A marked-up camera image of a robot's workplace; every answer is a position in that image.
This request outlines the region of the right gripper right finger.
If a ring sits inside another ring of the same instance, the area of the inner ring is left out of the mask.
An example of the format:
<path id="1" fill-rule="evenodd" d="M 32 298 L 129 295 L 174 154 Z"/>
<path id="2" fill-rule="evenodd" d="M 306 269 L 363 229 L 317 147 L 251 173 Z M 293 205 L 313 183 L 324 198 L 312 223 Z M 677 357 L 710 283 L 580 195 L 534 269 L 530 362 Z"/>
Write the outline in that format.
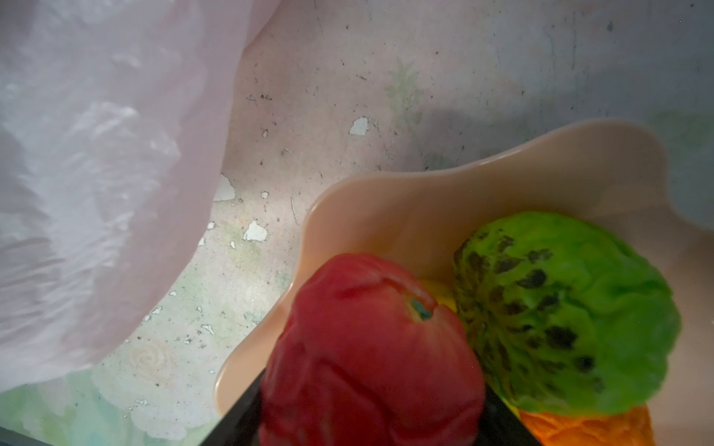
<path id="1" fill-rule="evenodd" d="M 486 386 L 476 446 L 541 446 L 541 443 L 496 392 Z"/>

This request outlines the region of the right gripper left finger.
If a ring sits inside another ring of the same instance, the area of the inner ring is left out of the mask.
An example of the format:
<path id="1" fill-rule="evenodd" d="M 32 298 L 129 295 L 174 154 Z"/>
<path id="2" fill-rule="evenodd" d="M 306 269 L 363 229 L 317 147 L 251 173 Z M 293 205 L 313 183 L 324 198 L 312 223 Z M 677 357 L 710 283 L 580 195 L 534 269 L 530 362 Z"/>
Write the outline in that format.
<path id="1" fill-rule="evenodd" d="M 258 429 L 261 418 L 260 385 L 265 371 L 251 383 L 235 405 L 216 425 L 201 446 L 251 446 L 259 445 Z"/>

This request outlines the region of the green toy leaf fruit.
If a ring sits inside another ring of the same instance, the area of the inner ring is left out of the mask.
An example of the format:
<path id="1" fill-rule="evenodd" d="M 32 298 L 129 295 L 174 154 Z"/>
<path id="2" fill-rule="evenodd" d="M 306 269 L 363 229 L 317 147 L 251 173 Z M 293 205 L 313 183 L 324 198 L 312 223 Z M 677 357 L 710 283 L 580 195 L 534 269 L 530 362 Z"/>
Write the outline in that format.
<path id="1" fill-rule="evenodd" d="M 608 230 L 530 211 L 453 256 L 457 314 L 485 380 L 530 413 L 612 416 L 656 396 L 682 329 L 663 274 Z"/>

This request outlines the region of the orange toy fruit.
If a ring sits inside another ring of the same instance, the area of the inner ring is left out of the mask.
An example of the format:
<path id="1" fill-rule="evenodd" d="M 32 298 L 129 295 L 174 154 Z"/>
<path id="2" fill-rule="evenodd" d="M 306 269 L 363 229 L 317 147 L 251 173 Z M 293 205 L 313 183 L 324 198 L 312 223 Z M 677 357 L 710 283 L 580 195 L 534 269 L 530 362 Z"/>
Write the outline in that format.
<path id="1" fill-rule="evenodd" d="M 545 446 L 655 446 L 646 405 L 624 414 L 564 417 L 520 411 L 520 420 Z"/>

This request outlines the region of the red toy fruit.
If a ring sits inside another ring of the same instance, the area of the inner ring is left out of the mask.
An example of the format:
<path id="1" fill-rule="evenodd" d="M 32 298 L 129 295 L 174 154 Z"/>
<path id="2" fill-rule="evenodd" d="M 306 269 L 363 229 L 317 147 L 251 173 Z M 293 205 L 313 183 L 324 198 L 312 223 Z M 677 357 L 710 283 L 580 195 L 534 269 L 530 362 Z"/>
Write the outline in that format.
<path id="1" fill-rule="evenodd" d="M 264 445 L 470 445 L 485 405 L 455 312 L 368 254 L 299 288 L 260 390 Z"/>

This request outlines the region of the yellow toy fruit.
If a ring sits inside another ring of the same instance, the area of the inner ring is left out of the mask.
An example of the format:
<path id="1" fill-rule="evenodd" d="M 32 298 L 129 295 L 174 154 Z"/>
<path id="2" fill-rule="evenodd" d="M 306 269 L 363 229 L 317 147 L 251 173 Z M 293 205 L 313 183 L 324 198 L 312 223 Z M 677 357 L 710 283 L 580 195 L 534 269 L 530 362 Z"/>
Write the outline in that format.
<path id="1" fill-rule="evenodd" d="M 439 305 L 447 306 L 453 312 L 457 312 L 457 301 L 453 290 L 448 285 L 432 280 L 420 280 L 419 282 Z"/>

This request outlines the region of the pink faceted bowl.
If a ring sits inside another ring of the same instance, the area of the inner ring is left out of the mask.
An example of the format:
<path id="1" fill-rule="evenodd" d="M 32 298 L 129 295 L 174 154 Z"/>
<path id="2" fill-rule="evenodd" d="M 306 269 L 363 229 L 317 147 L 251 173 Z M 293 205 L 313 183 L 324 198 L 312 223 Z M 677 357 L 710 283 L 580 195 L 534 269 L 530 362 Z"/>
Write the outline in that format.
<path id="1" fill-rule="evenodd" d="M 377 172 L 325 191 L 305 217 L 290 285 L 219 371 L 217 411 L 249 403 L 295 294 L 332 256 L 366 252 L 447 282 L 452 256 L 472 232 L 527 210 L 593 222 L 663 273 L 683 327 L 664 388 L 649 405 L 654 437 L 659 445 L 712 444 L 713 233 L 672 206 L 656 135 L 612 118 L 565 126 L 462 167 Z"/>

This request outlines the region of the pink plastic bag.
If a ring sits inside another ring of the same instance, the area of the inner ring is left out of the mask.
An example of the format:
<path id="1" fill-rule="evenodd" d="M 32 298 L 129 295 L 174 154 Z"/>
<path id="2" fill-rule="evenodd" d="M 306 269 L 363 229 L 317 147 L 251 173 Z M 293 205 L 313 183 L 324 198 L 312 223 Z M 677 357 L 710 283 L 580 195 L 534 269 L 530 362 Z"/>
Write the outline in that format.
<path id="1" fill-rule="evenodd" d="M 1 388 L 101 362 L 193 257 L 274 1 L 1 5 Z"/>

